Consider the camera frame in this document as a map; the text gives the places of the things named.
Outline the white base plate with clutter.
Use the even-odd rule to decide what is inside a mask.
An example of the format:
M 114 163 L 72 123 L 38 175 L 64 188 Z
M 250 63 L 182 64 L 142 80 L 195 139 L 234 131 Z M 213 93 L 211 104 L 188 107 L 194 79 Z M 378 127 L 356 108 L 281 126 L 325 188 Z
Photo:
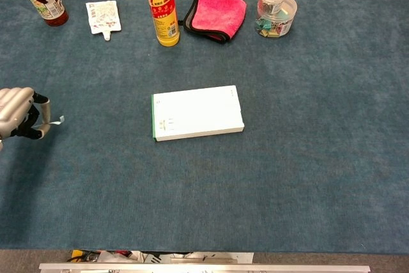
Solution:
M 67 262 L 131 262 L 131 263 L 243 263 L 251 264 L 254 253 L 234 252 L 142 252 L 74 250 Z

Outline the white box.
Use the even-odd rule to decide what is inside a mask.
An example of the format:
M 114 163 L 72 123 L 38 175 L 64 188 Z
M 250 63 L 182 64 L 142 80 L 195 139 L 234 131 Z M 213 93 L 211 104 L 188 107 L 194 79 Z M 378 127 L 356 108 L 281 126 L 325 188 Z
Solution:
M 156 141 L 242 132 L 245 127 L 235 85 L 153 94 L 151 115 Z

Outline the yellow bottle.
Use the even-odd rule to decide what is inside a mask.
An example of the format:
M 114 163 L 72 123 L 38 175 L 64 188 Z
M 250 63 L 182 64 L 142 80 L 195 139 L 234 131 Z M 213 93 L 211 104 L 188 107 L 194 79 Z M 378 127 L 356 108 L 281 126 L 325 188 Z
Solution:
M 180 38 L 175 0 L 148 0 L 157 39 L 165 47 L 175 46 Z

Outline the pale green tape strip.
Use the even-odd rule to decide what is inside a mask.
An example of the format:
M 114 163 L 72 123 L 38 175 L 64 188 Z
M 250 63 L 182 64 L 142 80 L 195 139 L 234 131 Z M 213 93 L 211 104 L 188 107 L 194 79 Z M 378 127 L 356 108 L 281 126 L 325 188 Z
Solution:
M 40 125 L 34 126 L 34 128 L 39 129 L 40 127 L 45 126 L 45 125 L 61 125 L 64 121 L 65 121 L 65 117 L 60 116 L 58 121 L 51 121 L 51 122 L 48 122 L 48 123 L 42 123 Z

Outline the aluminium profile rail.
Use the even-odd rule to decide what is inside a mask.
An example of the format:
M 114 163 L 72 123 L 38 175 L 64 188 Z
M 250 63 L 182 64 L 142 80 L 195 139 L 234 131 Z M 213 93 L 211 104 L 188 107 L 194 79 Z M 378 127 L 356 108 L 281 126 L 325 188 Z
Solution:
M 41 263 L 40 273 L 371 273 L 368 266 L 269 264 Z

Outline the teal felt table mat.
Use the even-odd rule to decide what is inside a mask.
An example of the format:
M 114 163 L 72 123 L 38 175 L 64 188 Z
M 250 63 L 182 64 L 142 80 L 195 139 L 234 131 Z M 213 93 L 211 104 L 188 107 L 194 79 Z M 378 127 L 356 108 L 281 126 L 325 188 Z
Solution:
M 0 249 L 409 254 L 409 0 L 297 0 L 289 33 L 221 45 L 155 37 L 117 0 L 106 42 L 87 0 L 47 26 L 0 0 L 0 88 L 65 117 L 0 151 Z M 151 96 L 235 85 L 242 132 L 153 138 Z

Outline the clear jar of binder clips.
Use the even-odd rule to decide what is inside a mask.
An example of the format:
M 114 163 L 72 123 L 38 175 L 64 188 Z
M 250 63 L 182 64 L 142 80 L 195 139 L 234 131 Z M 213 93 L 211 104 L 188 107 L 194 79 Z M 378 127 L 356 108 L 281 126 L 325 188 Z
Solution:
M 288 33 L 297 12 L 295 0 L 258 0 L 256 32 L 265 38 L 279 38 Z

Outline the pink microfiber cloth black trim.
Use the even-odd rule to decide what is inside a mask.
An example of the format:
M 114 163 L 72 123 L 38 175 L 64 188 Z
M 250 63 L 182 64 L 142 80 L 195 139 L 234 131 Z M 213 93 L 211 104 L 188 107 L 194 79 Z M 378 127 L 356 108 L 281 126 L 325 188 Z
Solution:
M 193 0 L 178 24 L 189 33 L 224 44 L 242 26 L 246 9 L 244 0 Z

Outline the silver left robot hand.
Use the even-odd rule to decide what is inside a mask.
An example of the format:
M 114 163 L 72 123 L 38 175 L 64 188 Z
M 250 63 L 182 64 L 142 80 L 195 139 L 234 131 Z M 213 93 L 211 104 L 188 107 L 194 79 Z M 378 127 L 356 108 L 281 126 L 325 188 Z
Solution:
M 42 139 L 50 130 L 50 100 L 33 88 L 0 90 L 0 151 L 13 136 Z

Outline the white spouted refill pouch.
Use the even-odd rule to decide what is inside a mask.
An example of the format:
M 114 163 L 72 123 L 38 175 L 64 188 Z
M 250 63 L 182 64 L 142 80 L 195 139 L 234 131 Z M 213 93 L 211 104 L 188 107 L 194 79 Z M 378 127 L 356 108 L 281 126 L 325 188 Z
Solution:
M 121 22 L 116 1 L 86 3 L 88 22 L 93 35 L 102 33 L 104 40 L 111 40 L 111 33 L 121 31 Z

